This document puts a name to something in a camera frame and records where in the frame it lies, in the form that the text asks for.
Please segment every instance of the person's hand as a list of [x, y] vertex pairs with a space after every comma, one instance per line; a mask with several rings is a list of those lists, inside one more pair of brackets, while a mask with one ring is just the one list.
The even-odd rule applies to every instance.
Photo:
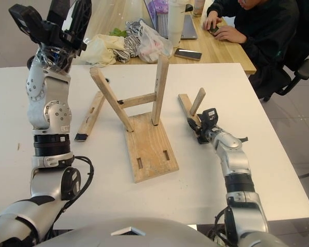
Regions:
[[217, 23], [222, 22], [221, 18], [217, 17], [217, 12], [212, 10], [209, 14], [208, 17], [206, 18], [206, 20], [204, 21], [204, 23], [202, 24], [203, 28], [205, 30], [210, 30], [211, 28], [211, 24], [212, 24], [212, 28], [216, 27]]
[[214, 33], [217, 40], [228, 40], [232, 43], [243, 44], [247, 37], [231, 26], [222, 26]]

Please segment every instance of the green cloth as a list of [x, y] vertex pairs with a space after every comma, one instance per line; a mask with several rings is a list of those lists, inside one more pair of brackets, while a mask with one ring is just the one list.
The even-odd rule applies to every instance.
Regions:
[[109, 32], [110, 36], [127, 37], [126, 30], [121, 31], [119, 28], [114, 28], [113, 32]]

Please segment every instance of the chair armrest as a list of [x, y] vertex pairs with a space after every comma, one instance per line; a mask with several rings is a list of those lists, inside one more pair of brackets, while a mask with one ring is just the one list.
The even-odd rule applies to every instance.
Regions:
[[302, 80], [309, 79], [309, 58], [303, 61], [302, 65], [294, 72], [294, 75]]

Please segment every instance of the white table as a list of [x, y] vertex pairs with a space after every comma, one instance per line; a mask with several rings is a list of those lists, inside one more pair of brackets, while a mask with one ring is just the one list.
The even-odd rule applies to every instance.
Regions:
[[[153, 92], [156, 65], [108, 66], [102, 71], [110, 78], [118, 99]], [[97, 87], [88, 66], [73, 66], [70, 74], [73, 139]], [[25, 67], [0, 68], [0, 211], [14, 201], [29, 198], [34, 150], [26, 117], [27, 75]], [[71, 144], [75, 155], [93, 161], [93, 183], [61, 216], [56, 228], [135, 216], [185, 224], [213, 223], [226, 205], [220, 162], [211, 145], [199, 145], [194, 139], [177, 98], [179, 93], [188, 93], [192, 101], [200, 87], [207, 95], [198, 112], [215, 107], [220, 127], [236, 137], [249, 137], [243, 150], [267, 219], [309, 217], [309, 200], [240, 64], [178, 64], [169, 67], [161, 119], [180, 170], [135, 184], [123, 125], [105, 102], [87, 141]], [[127, 114], [151, 109], [152, 104], [146, 104], [128, 108]], [[82, 162], [75, 161], [74, 166], [82, 174], [88, 171]]]

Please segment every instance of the wire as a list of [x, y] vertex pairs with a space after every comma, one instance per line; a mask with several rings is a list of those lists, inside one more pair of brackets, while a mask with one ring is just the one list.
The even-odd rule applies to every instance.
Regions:
[[222, 236], [220, 229], [218, 229], [218, 221], [219, 219], [222, 217], [222, 215], [224, 214], [225, 210], [227, 210], [229, 207], [227, 206], [226, 208], [224, 208], [221, 212], [218, 213], [217, 216], [215, 216], [215, 223], [214, 223], [214, 227], [212, 229], [210, 229], [206, 236], [211, 238], [210, 236], [212, 236], [212, 240], [214, 240], [215, 236], [218, 236], [224, 243], [226, 246], [230, 246], [230, 247], [238, 247], [236, 244], [232, 243], [231, 241], [229, 241], [228, 239], [226, 239], [224, 236]]
[[60, 218], [62, 213], [64, 213], [75, 201], [78, 200], [79, 197], [81, 197], [81, 195], [88, 189], [88, 187], [92, 183], [93, 176], [94, 176], [94, 166], [92, 164], [92, 161], [86, 156], [75, 156], [74, 158], [76, 158], [77, 160], [84, 161], [89, 165], [89, 173], [87, 173], [88, 174], [87, 181], [85, 182], [84, 186], [80, 190], [79, 194], [75, 198], [73, 198], [72, 200], [69, 200], [67, 203], [65, 203], [65, 205], [62, 207], [60, 212], [57, 214], [53, 224], [51, 225], [49, 231], [45, 235], [44, 241], [53, 237], [52, 235], [53, 235], [53, 228], [54, 228], [55, 222]]

